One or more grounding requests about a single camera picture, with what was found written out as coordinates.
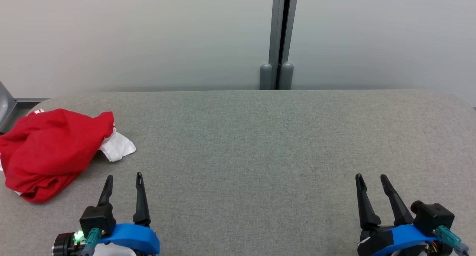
robotic arm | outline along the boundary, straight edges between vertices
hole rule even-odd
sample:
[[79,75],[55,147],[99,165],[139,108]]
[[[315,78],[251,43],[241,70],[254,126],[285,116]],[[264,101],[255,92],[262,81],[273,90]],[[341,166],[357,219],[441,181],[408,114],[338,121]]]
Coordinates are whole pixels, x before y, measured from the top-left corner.
[[81,230],[59,234],[52,256],[148,256],[160,253],[157,235],[150,229],[150,216],[142,174],[136,177],[137,202],[134,224],[116,224],[109,197],[112,175],[102,189],[97,206],[89,206],[80,219]]
[[357,202],[360,218],[359,256],[449,256],[454,250],[459,256],[469,256],[469,248],[449,229],[454,214],[439,203],[427,205],[415,201],[410,214],[386,175],[380,180],[390,199],[395,217],[393,226],[380,226],[381,220],[370,204],[362,175],[356,175]]

floor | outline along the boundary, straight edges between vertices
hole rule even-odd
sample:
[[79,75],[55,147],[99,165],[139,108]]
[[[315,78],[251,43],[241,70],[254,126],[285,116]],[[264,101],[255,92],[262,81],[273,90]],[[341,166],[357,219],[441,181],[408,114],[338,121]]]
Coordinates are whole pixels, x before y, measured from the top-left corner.
[[28,115],[30,110],[32,108],[34,108],[37,104],[38,103],[17,103],[17,105],[13,109],[12,113],[8,117],[8,120],[5,122],[3,127],[0,129],[0,132],[2,132],[2,133],[9,132],[13,128],[13,126],[15,125],[17,120],[20,117],[24,117],[24,116]]

teal connector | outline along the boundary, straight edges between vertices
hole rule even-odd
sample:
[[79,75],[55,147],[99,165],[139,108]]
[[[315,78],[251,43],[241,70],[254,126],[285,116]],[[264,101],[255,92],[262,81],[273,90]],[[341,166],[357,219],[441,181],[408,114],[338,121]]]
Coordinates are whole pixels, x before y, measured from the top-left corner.
[[461,239],[444,226],[439,226],[435,234],[441,241],[445,242],[453,249],[461,243]]
[[84,243],[84,249],[81,253],[82,256],[93,256],[94,249],[96,248],[97,243],[101,239],[101,230],[97,227],[91,229],[88,234],[88,238]]

white fabric corner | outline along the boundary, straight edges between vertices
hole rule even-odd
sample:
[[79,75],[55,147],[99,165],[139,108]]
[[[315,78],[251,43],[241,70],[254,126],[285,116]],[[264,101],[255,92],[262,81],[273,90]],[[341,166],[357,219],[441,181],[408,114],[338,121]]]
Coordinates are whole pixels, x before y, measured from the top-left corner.
[[110,162],[118,161],[136,151],[136,146],[126,136],[118,133],[116,128],[109,138],[104,139],[99,148]]

red garment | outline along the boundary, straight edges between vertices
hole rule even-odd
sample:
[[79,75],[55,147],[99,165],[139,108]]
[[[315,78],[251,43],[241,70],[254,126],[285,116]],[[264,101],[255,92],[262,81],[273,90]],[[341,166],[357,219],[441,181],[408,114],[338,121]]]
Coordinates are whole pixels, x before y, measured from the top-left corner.
[[45,202],[86,170],[114,128],[112,112],[88,117],[65,109],[30,113],[0,136],[5,185]]

